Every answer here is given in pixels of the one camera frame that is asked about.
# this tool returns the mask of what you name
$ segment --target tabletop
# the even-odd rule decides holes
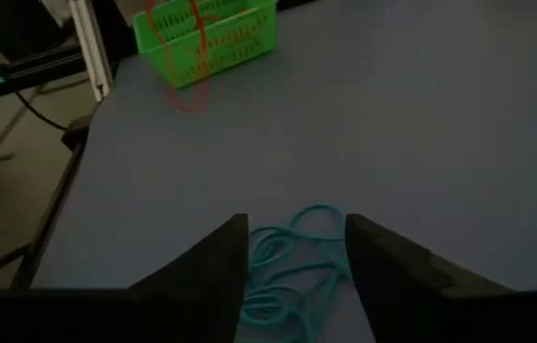
[[[234,213],[329,203],[537,289],[537,1],[320,0],[277,39],[194,114],[121,63],[34,287],[126,287]]]

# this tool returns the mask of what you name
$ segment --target green basket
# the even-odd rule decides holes
[[[207,60],[201,63],[201,33],[189,0],[171,0],[152,10],[155,28],[168,42],[173,66],[168,70],[165,46],[150,29],[145,12],[133,18],[139,53],[177,88],[225,70],[275,48],[275,0],[198,0],[206,23]]]

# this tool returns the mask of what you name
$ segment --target gray floor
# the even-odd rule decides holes
[[[46,85],[46,89],[86,78],[84,73]],[[29,98],[34,90],[25,90]],[[47,95],[38,95],[32,105],[46,117],[67,125],[91,113],[95,104],[86,83]],[[49,127],[24,110],[14,95],[0,97],[0,133],[20,117],[0,145],[0,153],[14,152],[10,161],[0,162],[0,255],[27,243],[39,229],[70,151],[61,143],[62,132]],[[7,287],[16,264],[0,272],[0,287]]]

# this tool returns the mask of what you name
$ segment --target red wire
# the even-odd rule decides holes
[[[204,20],[201,19],[201,15],[199,14],[199,9],[196,7],[195,0],[189,0],[190,7],[192,8],[192,14],[194,15],[194,18],[196,19],[196,25],[195,28],[198,28],[199,31],[201,31],[201,49],[199,53],[200,58],[200,66],[201,66],[201,84],[197,87],[197,96],[199,98],[199,101],[196,103],[198,105],[197,107],[191,105],[187,106],[182,103],[180,97],[178,96],[177,89],[170,83],[169,87],[167,89],[167,98],[171,100],[173,103],[175,103],[175,106],[178,110],[193,113],[195,111],[200,111],[204,109],[207,106],[208,103],[208,93],[209,93],[209,85],[205,81],[205,78],[209,75],[209,69],[208,69],[208,63],[207,63],[207,35],[205,34],[205,23]],[[150,29],[154,32],[154,35],[158,39],[158,41],[165,46],[165,56],[167,57],[167,74],[171,77],[172,80],[176,79],[176,72],[175,67],[173,66],[173,54],[171,53],[171,48],[169,47],[169,44],[161,36],[161,33],[158,31],[156,26],[154,25],[154,20],[152,20],[152,9],[154,8],[154,0],[147,0],[146,2],[146,17],[148,19],[148,25]]]

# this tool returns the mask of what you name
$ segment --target blue rope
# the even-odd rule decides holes
[[[310,212],[331,212],[339,218],[336,234],[317,235],[299,230],[301,219]],[[250,234],[248,286],[240,313],[241,323],[281,336],[279,339],[246,339],[246,342],[315,342],[326,319],[339,281],[351,280],[345,256],[330,249],[345,240],[345,216],[330,205],[318,204],[298,212],[286,227],[261,227]],[[280,262],[290,257],[296,244],[313,243],[323,261],[304,263],[274,272]],[[328,276],[301,291],[284,282],[288,276],[317,270],[328,270]],[[319,301],[312,301],[320,292]],[[286,333],[292,322],[300,330]]]

